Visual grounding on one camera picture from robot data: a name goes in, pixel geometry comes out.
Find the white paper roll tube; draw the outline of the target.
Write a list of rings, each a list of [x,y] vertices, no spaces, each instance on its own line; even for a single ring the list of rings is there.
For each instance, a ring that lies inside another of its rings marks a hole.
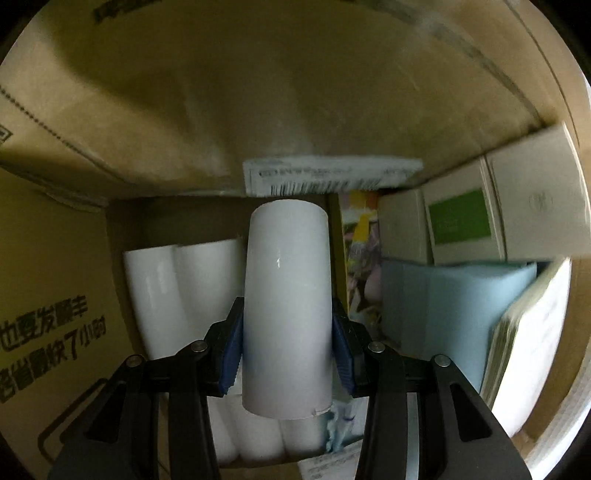
[[[174,261],[191,334],[204,339],[245,292],[245,246],[242,239],[179,246]]]
[[[276,200],[252,213],[245,269],[242,404],[301,420],[332,403],[332,269],[325,210]]]
[[[179,293],[175,249],[167,245],[123,253],[137,328],[150,360],[174,355],[193,339]]]

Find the blue white plastic packet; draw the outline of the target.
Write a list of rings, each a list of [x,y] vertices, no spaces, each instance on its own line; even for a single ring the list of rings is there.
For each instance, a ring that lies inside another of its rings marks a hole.
[[[353,398],[348,401],[334,400],[329,410],[327,423],[328,440],[325,450],[328,453],[342,451],[365,435],[369,410],[369,398]]]

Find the light blue tissue pack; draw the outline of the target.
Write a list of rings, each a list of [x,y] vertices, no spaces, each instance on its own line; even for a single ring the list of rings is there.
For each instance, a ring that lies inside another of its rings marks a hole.
[[[443,267],[386,260],[382,329],[404,355],[450,357],[479,390],[494,328],[536,276],[534,263]]]

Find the white roll in box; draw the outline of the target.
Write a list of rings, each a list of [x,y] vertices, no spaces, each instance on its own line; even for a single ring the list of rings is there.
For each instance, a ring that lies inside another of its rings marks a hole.
[[[327,449],[327,415],[301,420],[280,420],[280,431],[284,449],[293,460],[322,455]]]
[[[280,463],[286,456],[280,423],[256,416],[242,406],[242,396],[208,397],[211,431],[219,465]]]

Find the colourful yellow booklet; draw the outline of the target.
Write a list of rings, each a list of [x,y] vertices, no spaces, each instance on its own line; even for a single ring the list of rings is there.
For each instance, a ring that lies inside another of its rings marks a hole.
[[[349,318],[377,327],[382,313],[382,256],[378,195],[352,191],[339,196],[345,243]]]

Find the white green small box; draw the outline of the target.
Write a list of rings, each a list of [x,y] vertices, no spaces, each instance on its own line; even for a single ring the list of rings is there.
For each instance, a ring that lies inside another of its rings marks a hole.
[[[378,202],[382,255],[418,264],[519,262],[590,253],[590,199],[557,124]]]

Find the white shipping label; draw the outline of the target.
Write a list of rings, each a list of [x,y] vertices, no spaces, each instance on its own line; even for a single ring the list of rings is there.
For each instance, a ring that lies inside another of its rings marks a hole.
[[[395,156],[288,156],[242,163],[249,197],[290,197],[404,184],[422,171],[420,159]]]

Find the brown cardboard box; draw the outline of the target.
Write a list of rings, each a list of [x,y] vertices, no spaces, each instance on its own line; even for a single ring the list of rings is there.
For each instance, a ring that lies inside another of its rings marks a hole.
[[[583,73],[528,1],[1,5],[1,433],[39,434],[141,346],[120,253],[244,236],[246,161],[418,158],[546,126],[590,162]]]

